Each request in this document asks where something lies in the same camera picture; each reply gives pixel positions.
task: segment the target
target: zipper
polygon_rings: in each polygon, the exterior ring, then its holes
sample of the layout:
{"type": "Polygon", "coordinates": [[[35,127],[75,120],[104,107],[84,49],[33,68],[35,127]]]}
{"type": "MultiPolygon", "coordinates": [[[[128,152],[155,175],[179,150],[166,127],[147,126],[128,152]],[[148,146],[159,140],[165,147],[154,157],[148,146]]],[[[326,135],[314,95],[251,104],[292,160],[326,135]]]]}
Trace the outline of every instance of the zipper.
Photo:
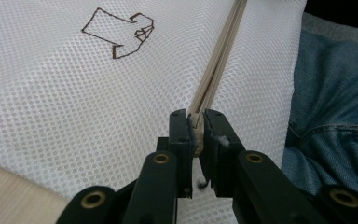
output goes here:
{"type": "Polygon", "coordinates": [[[214,95],[223,75],[229,53],[231,52],[235,36],[240,27],[246,0],[236,0],[232,7],[225,26],[217,39],[211,60],[197,88],[195,97],[188,109],[192,121],[193,132],[196,136],[196,151],[194,157],[198,157],[203,150],[203,116],[202,112],[212,106],[214,95]]]}

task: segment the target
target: zipper teeth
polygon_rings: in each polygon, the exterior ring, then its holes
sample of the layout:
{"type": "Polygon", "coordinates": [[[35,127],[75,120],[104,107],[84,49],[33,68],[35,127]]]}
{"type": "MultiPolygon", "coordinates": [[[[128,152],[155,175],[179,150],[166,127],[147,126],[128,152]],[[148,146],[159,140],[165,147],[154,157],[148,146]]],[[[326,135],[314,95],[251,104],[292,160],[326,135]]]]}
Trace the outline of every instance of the zipper teeth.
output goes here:
{"type": "Polygon", "coordinates": [[[197,88],[195,97],[188,109],[190,114],[199,113],[205,108],[211,107],[214,94],[217,91],[219,81],[226,66],[228,55],[238,32],[245,6],[246,0],[237,0],[234,3],[222,33],[217,40],[211,60],[197,88]]]}

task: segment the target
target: blue jeans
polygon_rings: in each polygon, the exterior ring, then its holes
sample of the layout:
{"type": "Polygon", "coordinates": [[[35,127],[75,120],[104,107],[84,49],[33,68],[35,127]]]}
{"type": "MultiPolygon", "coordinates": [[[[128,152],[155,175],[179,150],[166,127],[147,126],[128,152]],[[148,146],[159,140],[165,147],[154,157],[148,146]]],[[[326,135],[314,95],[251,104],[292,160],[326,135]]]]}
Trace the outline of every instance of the blue jeans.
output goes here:
{"type": "Polygon", "coordinates": [[[282,171],[311,194],[358,191],[358,45],[301,33],[282,171]]]}

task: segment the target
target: drawn outline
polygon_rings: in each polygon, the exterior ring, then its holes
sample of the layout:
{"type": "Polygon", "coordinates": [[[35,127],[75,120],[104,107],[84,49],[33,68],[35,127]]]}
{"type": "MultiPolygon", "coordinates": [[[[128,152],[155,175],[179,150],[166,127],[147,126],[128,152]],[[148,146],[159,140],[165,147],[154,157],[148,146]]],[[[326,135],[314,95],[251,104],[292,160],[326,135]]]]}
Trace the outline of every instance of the drawn outline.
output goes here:
{"type": "Polygon", "coordinates": [[[120,59],[120,58],[124,58],[124,57],[126,57],[126,56],[129,56],[129,55],[133,54],[134,52],[138,51],[138,50],[141,48],[141,46],[143,45],[143,43],[146,41],[146,39],[147,39],[148,37],[150,37],[150,34],[151,34],[152,31],[154,30],[154,28],[155,28],[155,27],[154,27],[154,20],[151,19],[150,17],[146,17],[144,14],[142,14],[142,13],[140,13],[140,12],[135,13],[134,15],[132,15],[132,16],[130,17],[130,21],[127,21],[127,20],[121,19],[120,17],[117,17],[117,16],[113,15],[112,13],[109,13],[109,12],[103,10],[102,8],[98,7],[98,8],[95,10],[95,12],[92,14],[92,17],[91,17],[91,19],[87,22],[86,26],[81,30],[81,32],[84,33],[84,34],[87,34],[87,35],[92,35],[92,36],[94,36],[94,37],[97,37],[97,38],[99,38],[99,39],[101,39],[101,40],[104,40],[104,41],[107,41],[107,42],[113,44],[113,45],[114,45],[114,46],[112,47],[113,59],[120,59]],[[135,50],[135,51],[133,51],[133,52],[130,52],[130,53],[128,53],[128,54],[121,55],[121,56],[117,57],[117,56],[116,56],[116,48],[123,47],[124,45],[120,45],[120,44],[115,43],[115,42],[113,42],[113,41],[111,41],[111,40],[108,40],[108,39],[105,39],[105,38],[103,38],[103,37],[100,37],[100,36],[97,36],[97,35],[94,35],[94,34],[91,34],[91,33],[86,32],[86,28],[90,25],[91,21],[94,19],[94,17],[95,17],[95,15],[97,14],[98,10],[101,10],[101,12],[103,12],[103,13],[105,13],[105,14],[111,16],[111,17],[114,17],[115,19],[118,19],[118,20],[121,20],[121,21],[125,21],[125,22],[129,22],[129,23],[136,23],[136,21],[134,21],[133,19],[134,19],[135,17],[137,17],[137,16],[140,16],[140,15],[142,15],[142,16],[144,16],[145,18],[148,18],[149,20],[151,20],[151,25],[149,25],[149,26],[147,26],[147,27],[145,27],[145,28],[142,28],[141,30],[137,30],[137,31],[135,31],[135,33],[134,33],[134,36],[141,41],[141,44],[138,46],[138,49],[135,50]]]}

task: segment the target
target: black clamp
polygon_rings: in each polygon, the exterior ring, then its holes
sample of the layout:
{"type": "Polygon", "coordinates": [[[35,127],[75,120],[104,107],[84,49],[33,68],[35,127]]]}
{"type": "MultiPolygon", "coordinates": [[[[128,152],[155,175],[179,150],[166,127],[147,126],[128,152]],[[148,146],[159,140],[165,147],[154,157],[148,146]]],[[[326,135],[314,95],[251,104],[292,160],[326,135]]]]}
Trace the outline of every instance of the black clamp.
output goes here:
{"type": "MultiPolygon", "coordinates": [[[[316,197],[297,189],[265,154],[247,151],[227,118],[204,112],[202,172],[217,197],[233,198],[239,223],[358,223],[358,193],[324,186],[316,197]]],[[[197,147],[191,116],[170,114],[170,136],[159,137],[139,178],[115,192],[94,186],[69,202],[57,223],[176,223],[177,198],[192,196],[197,147]]]]}

